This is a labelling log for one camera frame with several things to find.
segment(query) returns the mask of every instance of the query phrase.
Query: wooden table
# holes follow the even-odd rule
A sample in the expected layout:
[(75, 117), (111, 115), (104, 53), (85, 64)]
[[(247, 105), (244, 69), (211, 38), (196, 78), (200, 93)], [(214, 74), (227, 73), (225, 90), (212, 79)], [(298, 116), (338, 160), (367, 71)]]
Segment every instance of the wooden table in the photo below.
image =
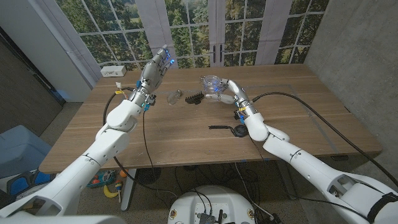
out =
[[(140, 72), (127, 72), (125, 77), (102, 78), (39, 169), (46, 173), (60, 172), (86, 151), (102, 127), (103, 110), (116, 90), (115, 82), (135, 87), (139, 75)], [(294, 94), (317, 110), (363, 151), (380, 152), (382, 149), (375, 137), (305, 65), (176, 69), (167, 72), (163, 84), (155, 93), (155, 106), (151, 106), (145, 115), (147, 145), (154, 166), (261, 160), (248, 137), (236, 138), (227, 129), (208, 129), (209, 125), (240, 124), (233, 118), (235, 105), (208, 100), (203, 100), (199, 105), (188, 105), (184, 101), (186, 96), (202, 89), (200, 77), (205, 75), (217, 75), (236, 81), (245, 88), (250, 98), (270, 91)], [(183, 96), (176, 104), (169, 105), (166, 97), (177, 89), (183, 91)], [(118, 105), (121, 98), (121, 95), (115, 97), (108, 112)], [(357, 153), (320, 119), (291, 98), (265, 96), (255, 102), (254, 106), (261, 112), (266, 124), (286, 132), (291, 143), (315, 156)], [(130, 137), (130, 144), (118, 156), (119, 160), (126, 168), (150, 167), (142, 135), (142, 116)], [(261, 154), (266, 159), (275, 159), (265, 150)], [(118, 166), (110, 160), (103, 169), (118, 169)]]

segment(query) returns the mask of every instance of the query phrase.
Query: window pane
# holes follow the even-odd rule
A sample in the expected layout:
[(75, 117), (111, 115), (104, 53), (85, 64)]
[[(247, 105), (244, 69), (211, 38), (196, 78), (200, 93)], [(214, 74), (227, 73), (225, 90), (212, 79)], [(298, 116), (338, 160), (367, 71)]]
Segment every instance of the window pane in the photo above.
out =
[(191, 24), (208, 22), (207, 0), (187, 0)]
[(282, 37), (282, 41), (280, 42), (280, 47), (294, 45), (297, 35), (299, 34), (302, 19), (303, 16), (291, 17), (287, 19), (284, 36)]
[(317, 33), (319, 24), (321, 23), (323, 15), (307, 15), (304, 20), (304, 25), (298, 38), (298, 45), (310, 45), (315, 34)]
[(193, 68), (192, 58), (178, 58), (177, 62), (179, 68)]
[(225, 50), (241, 50), (242, 22), (225, 24)]
[(263, 18), (265, 8), (266, 0), (248, 0), (248, 6), (246, 8), (246, 18)]
[(196, 68), (208, 68), (210, 67), (210, 56), (209, 57), (195, 57)]
[(238, 66), (239, 65), (239, 54), (228, 54), (224, 55), (224, 66)]
[(293, 0), (289, 15), (301, 14), (307, 11), (310, 0)]
[(203, 55), (209, 52), (209, 26), (191, 27), (193, 54)]
[(145, 65), (146, 65), (147, 63), (148, 63), (148, 61), (146, 61), (146, 62), (138, 62), (138, 64), (139, 64), (141, 70), (144, 69), (144, 67), (145, 67)]
[(243, 50), (257, 50), (262, 21), (246, 22), (243, 34)]
[(100, 35), (84, 35), (80, 38), (86, 44), (97, 63), (115, 60)]
[(257, 52), (242, 53), (241, 65), (254, 65)]
[(165, 4), (170, 26), (188, 24), (184, 0), (165, 0)]
[(135, 0), (112, 0), (112, 5), (123, 29), (144, 28)]
[(120, 30), (107, 1), (85, 0), (85, 2), (101, 31)]
[(191, 41), (188, 27), (172, 28), (175, 53), (178, 57), (191, 55)]
[(120, 63), (120, 65), (124, 65), (127, 71), (139, 71), (135, 63)]
[(104, 34), (104, 37), (118, 60), (134, 60), (122, 34)]
[(97, 31), (80, 0), (57, 0), (57, 4), (78, 33)]
[(126, 37), (137, 60), (149, 60), (153, 57), (145, 31), (130, 32)]
[(287, 49), (279, 49), (278, 54), (276, 55), (275, 64), (289, 63), (290, 56), (292, 55), (292, 49), (293, 47)]
[(243, 19), (244, 0), (226, 0), (225, 20)]
[(323, 12), (326, 10), (326, 7), (329, 3), (329, 0), (312, 0), (310, 6), (310, 12)]
[(294, 50), (292, 63), (304, 63), (305, 57), (308, 54), (309, 47), (296, 47)]

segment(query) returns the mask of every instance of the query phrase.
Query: clear plastic container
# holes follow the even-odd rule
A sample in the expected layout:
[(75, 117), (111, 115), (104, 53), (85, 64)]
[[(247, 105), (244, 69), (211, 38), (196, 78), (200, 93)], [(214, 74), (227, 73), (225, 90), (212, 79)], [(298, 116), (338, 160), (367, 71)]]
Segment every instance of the clear plastic container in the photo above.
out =
[(167, 102), (169, 102), (170, 105), (173, 105), (177, 102), (178, 99), (180, 99), (181, 95), (182, 91), (176, 90), (167, 97)]
[(215, 75), (207, 75), (202, 79), (206, 94), (220, 95), (222, 93), (223, 84), (220, 78)]

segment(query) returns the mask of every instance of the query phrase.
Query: black handle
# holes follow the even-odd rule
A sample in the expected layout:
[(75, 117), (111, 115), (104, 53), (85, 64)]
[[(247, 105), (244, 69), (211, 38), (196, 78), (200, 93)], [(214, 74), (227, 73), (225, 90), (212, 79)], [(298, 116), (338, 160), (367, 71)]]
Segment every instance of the black handle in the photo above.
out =
[(213, 46), (213, 63), (216, 63), (216, 46)]
[(223, 61), (223, 45), (220, 44), (220, 62)]
[(220, 212), (218, 214), (218, 224), (221, 224), (222, 221), (223, 221), (223, 210), (220, 209)]

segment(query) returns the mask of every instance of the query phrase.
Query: table leg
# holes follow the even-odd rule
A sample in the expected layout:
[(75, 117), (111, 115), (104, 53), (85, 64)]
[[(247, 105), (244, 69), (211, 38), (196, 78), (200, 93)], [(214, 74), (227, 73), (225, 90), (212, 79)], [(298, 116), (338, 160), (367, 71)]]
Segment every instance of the table leg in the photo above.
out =
[[(129, 169), (129, 174), (133, 177), (136, 178), (136, 172), (137, 169)], [(123, 197), (122, 197), (122, 202), (121, 202), (121, 210), (123, 212), (126, 212), (131, 203), (131, 198), (132, 198), (132, 191), (134, 190), (134, 181), (127, 177), (126, 184), (124, 185), (124, 190), (123, 190)]]
[[(294, 185), (292, 182), (292, 177), (290, 176), (289, 168), (287, 167), (287, 163), (282, 160), (277, 160), (276, 164), (278, 166), (278, 170), (280, 173), (280, 176), (282, 177), (282, 182), (285, 187), (285, 190), (287, 193), (292, 194), (292, 195), (297, 195), (296, 190), (294, 189)], [(288, 195), (291, 200), (297, 200), (297, 197)]]

